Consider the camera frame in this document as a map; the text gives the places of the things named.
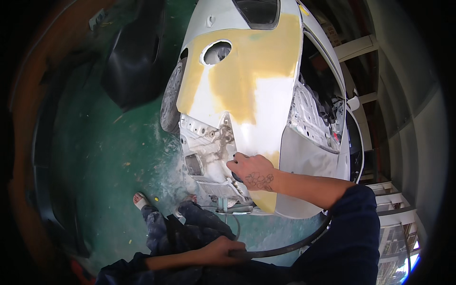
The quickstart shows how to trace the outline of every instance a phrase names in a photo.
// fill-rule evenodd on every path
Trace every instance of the dark sleeve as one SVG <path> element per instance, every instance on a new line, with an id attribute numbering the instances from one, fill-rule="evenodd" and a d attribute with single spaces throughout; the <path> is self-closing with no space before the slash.
<path id="1" fill-rule="evenodd" d="M 293 264 L 307 284 L 375 284 L 380 221 L 373 191 L 356 185 L 331 209 L 330 229 Z"/>
<path id="2" fill-rule="evenodd" d="M 103 267 L 95 285 L 154 284 L 154 272 L 148 270 L 144 262 L 148 257 L 150 255 L 137 252 L 130 262 L 121 259 Z"/>

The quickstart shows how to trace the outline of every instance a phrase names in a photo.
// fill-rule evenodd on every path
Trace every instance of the hand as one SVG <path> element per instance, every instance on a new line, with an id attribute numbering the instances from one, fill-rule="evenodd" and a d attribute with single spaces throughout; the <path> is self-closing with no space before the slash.
<path id="1" fill-rule="evenodd" d="M 262 155 L 246 156 L 236 152 L 234 159 L 227 162 L 227 167 L 242 179 L 250 191 L 274 192 L 272 181 L 276 169 L 266 157 Z"/>
<path id="2" fill-rule="evenodd" d="M 220 236 L 210 244 L 197 249 L 195 259 L 199 265 L 228 266 L 245 261 L 228 256 L 230 250 L 245 250 L 245 244 Z"/>

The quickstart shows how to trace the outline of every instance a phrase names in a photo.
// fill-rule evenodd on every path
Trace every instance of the tattooed forearm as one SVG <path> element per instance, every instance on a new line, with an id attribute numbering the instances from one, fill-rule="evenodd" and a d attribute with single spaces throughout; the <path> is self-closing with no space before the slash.
<path id="1" fill-rule="evenodd" d="M 260 190 L 265 190 L 268 192 L 274 192 L 271 188 L 270 183 L 274 180 L 272 174 L 268 174 L 266 177 L 260 175 L 259 172 L 252 172 L 251 174 L 245 177 L 245 181 L 250 185 L 257 187 Z"/>

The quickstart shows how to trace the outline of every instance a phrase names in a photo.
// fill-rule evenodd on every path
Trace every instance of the person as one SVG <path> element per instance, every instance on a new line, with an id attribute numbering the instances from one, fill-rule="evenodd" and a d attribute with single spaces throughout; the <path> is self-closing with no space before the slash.
<path id="1" fill-rule="evenodd" d="M 228 225 L 203 210 L 195 196 L 178 207 L 185 226 L 170 231 L 163 215 L 142 194 L 134 202 L 149 229 L 151 254 L 136 253 L 101 269 L 96 284 L 375 284 L 380 222 L 373 191 L 350 181 L 298 175 L 275 169 L 261 155 L 236 153 L 227 167 L 249 191 L 264 190 L 329 209 L 329 230 L 291 267 L 230 257 L 245 250 Z"/>

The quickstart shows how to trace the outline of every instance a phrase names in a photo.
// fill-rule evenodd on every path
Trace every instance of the person's foot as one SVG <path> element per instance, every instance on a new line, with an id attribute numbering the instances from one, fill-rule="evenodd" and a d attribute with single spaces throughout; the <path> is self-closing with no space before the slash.
<path id="1" fill-rule="evenodd" d="M 138 192 L 136 193 L 134 196 L 133 196 L 133 203 L 135 204 L 135 206 L 137 206 L 138 209 L 142 209 L 142 207 L 144 207 L 145 205 L 150 205 L 149 204 L 149 201 L 147 200 L 147 198 L 144 196 L 143 193 L 141 192 Z"/>
<path id="2" fill-rule="evenodd" d="M 188 195 L 187 197 L 184 198 L 184 200 L 182 200 L 182 202 L 184 202 L 184 201 L 192 201 L 192 202 L 198 203 L 197 196 L 195 194 Z M 175 215 L 178 218 L 182 217 L 182 214 L 179 213 L 179 206 L 177 206 L 177 208 L 176 208 Z"/>

